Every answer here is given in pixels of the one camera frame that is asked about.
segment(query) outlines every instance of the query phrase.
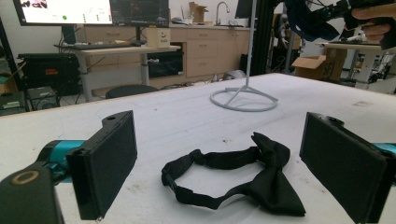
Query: white table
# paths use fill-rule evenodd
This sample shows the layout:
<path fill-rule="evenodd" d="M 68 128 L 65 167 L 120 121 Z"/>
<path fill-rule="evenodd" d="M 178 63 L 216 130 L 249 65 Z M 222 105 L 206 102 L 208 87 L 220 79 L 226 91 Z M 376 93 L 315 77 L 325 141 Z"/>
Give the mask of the white table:
<path fill-rule="evenodd" d="M 377 55 L 384 55 L 387 52 L 396 52 L 396 48 L 382 50 L 379 45 L 362 45 L 362 44 L 337 44 L 337 43 L 319 43 L 330 49 L 355 49 L 360 54 L 364 54 L 364 61 L 361 65 L 361 72 L 356 80 L 355 87 L 370 91 L 394 92 L 396 88 L 396 77 L 387 78 L 376 83 L 368 83 L 369 77 L 373 72 L 375 58 Z"/>
<path fill-rule="evenodd" d="M 48 142 L 88 139 L 102 127 L 104 117 L 133 110 L 138 159 L 100 223 L 353 223 L 299 157 L 305 114 L 311 111 L 338 118 L 369 142 L 396 142 L 395 96 L 274 74 L 250 80 L 252 88 L 279 99 L 273 110 L 244 113 L 209 101 L 214 91 L 244 84 L 244 79 L 236 79 L 2 117 L 0 179 L 35 161 Z M 217 211 L 198 208 L 177 202 L 174 193 L 162 185 L 161 169 L 167 162 L 196 148 L 203 153 L 246 149 L 254 146 L 253 132 L 290 148 L 284 174 L 304 204 L 305 217 L 274 216 L 244 197 Z M 217 197 L 260 170 L 258 164 L 233 171 L 192 166 L 177 183 Z M 56 189 L 66 223 L 94 223 L 79 219 L 71 184 L 62 183 Z M 395 207 L 393 187 L 380 223 L 395 222 Z"/>
<path fill-rule="evenodd" d="M 170 46 L 167 49 L 156 49 L 147 46 L 142 47 L 129 47 L 119 49 L 90 49 L 90 50 L 73 50 L 78 56 L 79 68 L 81 73 L 82 89 L 84 91 L 86 102 L 93 101 L 92 90 L 98 88 L 89 80 L 90 74 L 87 68 L 86 57 L 90 56 L 111 56 L 111 55 L 122 55 L 122 54 L 140 54 L 141 70 L 140 75 L 144 85 L 149 85 L 149 65 L 148 65 L 148 53 L 176 51 L 180 49 L 179 46 Z M 100 85 L 101 88 L 106 86 L 106 83 Z"/>

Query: black box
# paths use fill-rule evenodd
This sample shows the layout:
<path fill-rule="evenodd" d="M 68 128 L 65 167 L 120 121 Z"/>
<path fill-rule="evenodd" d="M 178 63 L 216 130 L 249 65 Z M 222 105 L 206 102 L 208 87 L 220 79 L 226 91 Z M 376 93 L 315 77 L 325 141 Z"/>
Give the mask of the black box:
<path fill-rule="evenodd" d="M 27 90 L 33 110 L 59 107 L 56 94 L 50 87 L 40 87 Z"/>
<path fill-rule="evenodd" d="M 60 97 L 79 94 L 78 58 L 70 53 L 29 53 L 18 55 L 25 90 L 50 86 Z"/>
<path fill-rule="evenodd" d="M 29 111 L 23 91 L 0 95 L 0 116 L 20 114 Z"/>

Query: stand base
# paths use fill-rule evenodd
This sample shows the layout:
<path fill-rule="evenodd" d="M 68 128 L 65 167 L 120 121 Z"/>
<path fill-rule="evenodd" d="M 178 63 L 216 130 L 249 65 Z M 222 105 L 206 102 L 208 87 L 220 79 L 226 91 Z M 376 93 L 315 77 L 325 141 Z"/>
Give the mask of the stand base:
<path fill-rule="evenodd" d="M 235 91 L 235 94 L 231 97 L 230 100 L 228 100 L 225 104 L 220 103 L 219 101 L 215 100 L 215 96 L 220 94 L 220 93 L 224 93 L 224 92 L 230 92 L 230 91 Z M 230 103 L 233 101 L 233 99 L 236 97 L 237 94 L 239 94 L 240 92 L 246 92 L 246 93 L 253 93 L 253 94 L 257 94 L 260 96 L 263 96 L 265 98 L 268 98 L 269 100 L 272 101 L 271 104 L 266 104 L 264 102 L 261 102 L 259 107 L 257 108 L 245 108 L 245 107 L 238 107 L 238 106 L 232 106 L 230 105 Z M 231 110 L 237 110 L 237 111 L 243 111 L 243 112 L 261 112 L 261 111 L 266 111 L 266 110 L 270 110 L 276 107 L 277 105 L 277 99 L 275 97 L 272 97 L 266 93 L 263 93 L 261 91 L 257 91 L 249 86 L 242 86 L 241 88 L 226 88 L 223 91 L 215 91 L 214 93 L 212 93 L 210 95 L 210 101 L 218 106 L 221 106 L 223 108 L 226 109 L 231 109 Z"/>

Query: metal stand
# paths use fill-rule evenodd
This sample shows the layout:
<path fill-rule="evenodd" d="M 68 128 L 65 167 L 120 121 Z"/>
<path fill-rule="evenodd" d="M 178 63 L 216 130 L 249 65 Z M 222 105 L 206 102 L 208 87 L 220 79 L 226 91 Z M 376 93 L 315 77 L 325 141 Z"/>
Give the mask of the metal stand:
<path fill-rule="evenodd" d="M 249 77 L 250 77 L 250 64 L 251 64 L 251 54 L 252 54 L 252 49 L 253 49 L 253 36 L 254 36 L 254 23 L 256 19 L 256 6 L 257 6 L 257 0 L 253 0 L 253 6 L 252 6 L 252 12 L 251 12 L 251 23 L 250 23 L 250 40 L 249 40 L 249 49 L 248 49 L 248 56 L 247 56 L 247 77 L 246 77 L 246 84 L 242 86 L 241 88 L 226 88 L 223 91 L 215 91 L 210 95 L 210 101 L 218 106 L 231 109 L 231 110 L 237 110 L 237 111 L 243 111 L 243 112 L 261 112 L 261 111 L 266 111 L 270 110 L 276 107 L 277 105 L 277 99 L 275 97 L 272 97 L 266 93 L 263 93 L 261 91 L 257 91 L 251 87 L 249 87 L 248 82 L 249 82 Z M 235 94 L 226 102 L 226 103 L 220 103 L 219 101 L 215 100 L 215 96 L 224 93 L 224 92 L 232 92 L 234 91 Z M 267 100 L 270 100 L 270 104 L 268 102 L 265 102 L 263 100 L 251 102 L 254 105 L 258 105 L 257 107 L 254 108 L 245 108 L 245 107 L 238 107 L 232 106 L 231 102 L 235 99 L 235 97 L 240 93 L 240 92 L 245 92 L 245 93 L 251 93 L 251 94 L 256 94 L 259 95 L 261 98 L 265 97 Z"/>

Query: black fabric band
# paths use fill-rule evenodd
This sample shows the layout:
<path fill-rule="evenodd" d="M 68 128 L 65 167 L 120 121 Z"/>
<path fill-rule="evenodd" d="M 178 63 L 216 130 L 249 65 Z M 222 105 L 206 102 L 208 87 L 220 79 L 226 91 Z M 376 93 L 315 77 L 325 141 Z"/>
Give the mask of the black fabric band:
<path fill-rule="evenodd" d="M 254 133 L 252 139 L 257 146 L 243 151 L 203 154 L 201 150 L 195 149 L 189 155 L 166 163 L 162 174 L 163 185 L 169 186 L 177 200 L 185 204 L 218 209 L 231 196 L 243 194 L 253 198 L 269 212 L 304 216 L 305 210 L 300 198 L 282 173 L 283 166 L 289 161 L 290 150 L 260 133 Z M 265 169 L 252 181 L 236 186 L 218 198 L 194 193 L 175 182 L 194 163 L 214 169 L 232 170 L 256 161 L 263 163 Z"/>

